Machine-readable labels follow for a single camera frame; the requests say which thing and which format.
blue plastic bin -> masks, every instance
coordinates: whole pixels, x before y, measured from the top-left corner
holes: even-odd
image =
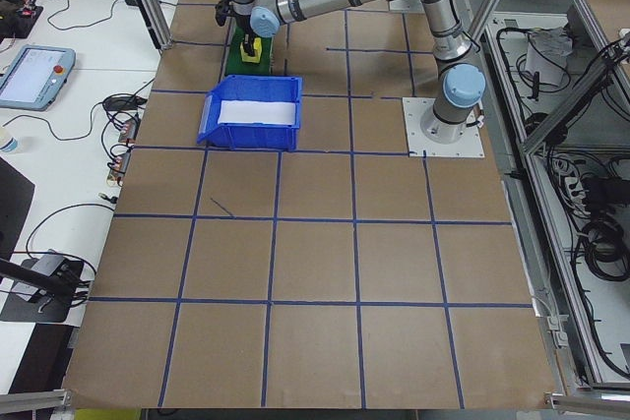
[[[291,125],[218,123],[223,100],[295,103]],[[295,150],[302,111],[302,79],[273,76],[227,76],[206,94],[197,143],[209,142],[231,150],[267,148]]]

brown cardboard table surface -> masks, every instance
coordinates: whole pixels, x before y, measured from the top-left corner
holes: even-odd
[[[65,387],[77,407],[537,408],[554,390],[500,177],[408,157],[420,16],[283,27],[298,150],[194,144],[217,0],[180,0]]]

white container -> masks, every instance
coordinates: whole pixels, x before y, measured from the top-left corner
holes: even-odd
[[[11,152],[18,147],[18,141],[13,138],[9,131],[0,125],[0,151]]]

yellow object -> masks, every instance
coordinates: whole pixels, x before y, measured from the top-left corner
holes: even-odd
[[[250,56],[243,49],[243,43],[240,43],[240,59],[243,63],[260,63],[260,58],[263,55],[263,42],[259,37],[254,39],[254,56]]]
[[[142,410],[92,410],[82,408],[75,413],[75,420],[140,420]]]

white desk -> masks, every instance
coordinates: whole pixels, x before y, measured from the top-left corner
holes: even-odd
[[[70,0],[70,9],[52,19],[60,28],[86,25],[109,15],[114,0]],[[176,3],[177,0],[161,0]],[[56,30],[46,19],[65,8],[66,0],[38,0],[44,8],[29,38],[17,40],[6,53],[0,54],[0,67],[7,65],[15,55],[14,49],[23,44],[43,44],[72,48],[77,52],[78,67],[115,71],[155,71],[159,54],[145,27],[140,10],[119,1],[114,7],[113,17],[87,29]],[[162,4],[162,11],[170,25],[174,7]],[[8,43],[5,40],[0,50]]]
[[[177,0],[162,0],[176,3]],[[106,17],[113,0],[70,0],[68,12],[55,17],[56,25],[87,24]],[[46,18],[65,6],[65,0],[41,0],[44,7],[29,38],[0,53],[0,68],[11,63],[23,44],[42,44],[73,48],[77,64],[68,84],[44,112],[26,112],[51,122],[61,137],[83,135],[90,126],[92,106],[113,93],[133,93],[150,81],[158,68],[159,54],[154,49],[140,11],[119,2],[111,20],[87,29],[58,31]],[[163,6],[170,23],[174,8]],[[0,45],[3,49],[9,40]],[[148,96],[150,88],[141,96]],[[0,123],[22,114],[20,110],[0,109]],[[107,204],[98,193],[117,195],[119,189],[106,183],[105,153],[100,143],[100,132],[106,123],[101,108],[94,112],[94,130],[85,139],[58,142],[48,132],[45,123],[19,119],[9,125],[20,146],[15,153],[2,157],[35,184],[31,211],[27,218],[17,250],[24,250],[26,239],[34,227],[47,215],[63,207],[80,203]],[[105,141],[116,143],[117,132],[109,127]],[[97,267],[105,242],[112,213],[101,208],[79,208],[55,215],[37,232],[32,240],[34,251],[54,248],[78,255]],[[15,263],[24,259],[17,255]],[[90,269],[84,269],[83,279],[91,279]],[[0,288],[8,290],[10,280]],[[5,294],[0,294],[0,306]],[[66,323],[79,326],[84,307],[72,309]],[[0,323],[0,394],[7,393],[24,355],[34,324]]]

